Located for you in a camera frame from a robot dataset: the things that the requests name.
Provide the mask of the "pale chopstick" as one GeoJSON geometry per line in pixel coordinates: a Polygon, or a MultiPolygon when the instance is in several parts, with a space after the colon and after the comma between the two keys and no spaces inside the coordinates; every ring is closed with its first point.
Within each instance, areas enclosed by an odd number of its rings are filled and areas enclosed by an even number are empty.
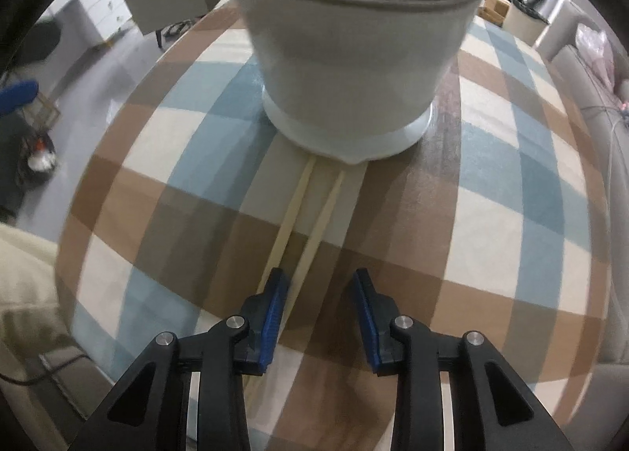
{"type": "MultiPolygon", "coordinates": [[[[311,271],[316,266],[318,251],[322,245],[338,246],[344,236],[336,232],[334,227],[348,169],[319,157],[316,157],[314,166],[298,219],[277,267],[283,269],[291,279],[280,320],[279,338],[305,325],[306,315],[313,311],[313,303],[307,298],[309,288],[306,281],[313,276],[311,271]]],[[[241,213],[265,225],[265,233],[256,238],[259,263],[256,267],[256,277],[259,279],[257,287],[303,169],[300,172],[273,170],[257,174],[241,205],[241,213]]]]}
{"type": "Polygon", "coordinates": [[[281,220],[280,229],[276,234],[267,263],[265,264],[265,269],[263,269],[262,277],[258,284],[256,293],[263,292],[263,289],[265,289],[265,283],[268,281],[271,271],[280,265],[280,261],[283,258],[283,253],[285,253],[290,235],[293,231],[294,224],[298,219],[298,214],[300,213],[300,209],[310,181],[310,176],[313,174],[313,168],[315,168],[315,164],[316,157],[314,155],[310,155],[301,173],[301,176],[298,179],[298,184],[296,184],[294,188],[294,192],[287,206],[285,215],[283,215],[283,220],[281,220]]]}

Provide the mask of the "white drawer cabinet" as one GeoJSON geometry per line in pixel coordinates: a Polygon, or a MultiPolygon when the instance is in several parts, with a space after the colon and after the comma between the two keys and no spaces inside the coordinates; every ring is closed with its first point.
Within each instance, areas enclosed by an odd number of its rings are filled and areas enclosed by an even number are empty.
{"type": "Polygon", "coordinates": [[[69,15],[91,47],[107,44],[131,19],[125,0],[53,0],[48,9],[69,15]]]}

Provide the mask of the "checkered tablecloth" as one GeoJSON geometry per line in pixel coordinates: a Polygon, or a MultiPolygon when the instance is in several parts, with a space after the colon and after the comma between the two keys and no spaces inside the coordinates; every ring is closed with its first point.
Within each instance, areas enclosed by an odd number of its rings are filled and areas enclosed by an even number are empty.
{"type": "Polygon", "coordinates": [[[265,117],[233,7],[164,54],[87,164],[55,277],[79,346],[117,379],[162,331],[208,330],[257,289],[304,171],[280,265],[292,273],[338,199],[268,373],[248,407],[256,450],[384,450],[395,382],[364,356],[349,289],[367,269],[442,334],[483,333],[567,424],[605,326],[605,190],[587,125],[557,71],[476,20],[427,134],[346,168],[265,117]]]}

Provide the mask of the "white plastic bag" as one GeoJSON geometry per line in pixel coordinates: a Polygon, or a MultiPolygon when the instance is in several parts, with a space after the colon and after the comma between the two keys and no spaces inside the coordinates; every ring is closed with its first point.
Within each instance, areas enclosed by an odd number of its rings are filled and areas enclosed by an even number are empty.
{"type": "Polygon", "coordinates": [[[615,87],[614,57],[610,41],[605,31],[596,31],[584,23],[577,25],[575,36],[576,48],[587,66],[609,89],[615,87]]]}

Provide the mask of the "cream knitted cushion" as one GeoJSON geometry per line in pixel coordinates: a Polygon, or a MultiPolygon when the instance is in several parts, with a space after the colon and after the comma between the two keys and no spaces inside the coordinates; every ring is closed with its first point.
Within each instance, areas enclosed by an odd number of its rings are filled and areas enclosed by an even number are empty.
{"type": "Polygon", "coordinates": [[[54,242],[2,224],[1,342],[15,358],[72,344],[60,312],[56,260],[54,242]]]}

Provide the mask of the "white utensil holder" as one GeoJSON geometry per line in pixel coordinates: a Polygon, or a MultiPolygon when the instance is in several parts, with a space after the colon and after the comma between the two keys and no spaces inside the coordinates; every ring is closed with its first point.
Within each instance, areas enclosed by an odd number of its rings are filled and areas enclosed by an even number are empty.
{"type": "Polygon", "coordinates": [[[425,133],[481,0],[237,0],[265,113],[303,149],[356,165],[425,133]]]}

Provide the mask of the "cream waste bin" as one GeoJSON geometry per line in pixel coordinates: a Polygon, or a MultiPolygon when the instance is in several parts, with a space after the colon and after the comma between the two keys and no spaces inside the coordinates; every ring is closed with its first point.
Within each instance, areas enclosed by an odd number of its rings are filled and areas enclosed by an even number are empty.
{"type": "Polygon", "coordinates": [[[548,20],[535,9],[520,0],[509,0],[509,10],[502,24],[506,32],[533,47],[547,26],[548,20]]]}

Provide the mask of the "cardboard box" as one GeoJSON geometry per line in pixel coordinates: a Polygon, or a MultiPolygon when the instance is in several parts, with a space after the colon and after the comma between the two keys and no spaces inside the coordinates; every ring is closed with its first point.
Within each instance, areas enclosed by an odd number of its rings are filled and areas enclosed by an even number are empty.
{"type": "Polygon", "coordinates": [[[476,14],[485,21],[501,28],[510,7],[509,0],[484,0],[476,14]]]}

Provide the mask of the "grey sofa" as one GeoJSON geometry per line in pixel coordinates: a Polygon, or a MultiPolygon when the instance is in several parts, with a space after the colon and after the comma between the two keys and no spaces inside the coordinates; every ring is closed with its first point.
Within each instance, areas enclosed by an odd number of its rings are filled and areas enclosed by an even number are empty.
{"type": "Polygon", "coordinates": [[[567,83],[594,141],[608,196],[611,224],[612,288],[605,337],[600,350],[603,363],[628,363],[628,120],[620,106],[628,100],[628,62],[612,51],[614,89],[608,89],[578,51],[579,26],[595,32],[602,28],[576,4],[566,1],[551,21],[539,54],[567,83]]]}

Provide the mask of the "black trash bin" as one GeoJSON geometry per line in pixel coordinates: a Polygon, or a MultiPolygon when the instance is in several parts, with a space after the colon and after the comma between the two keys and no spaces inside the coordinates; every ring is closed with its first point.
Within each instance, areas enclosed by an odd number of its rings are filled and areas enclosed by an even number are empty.
{"type": "Polygon", "coordinates": [[[57,152],[47,133],[30,131],[21,139],[16,182],[24,190],[46,184],[57,170],[57,152]]]}

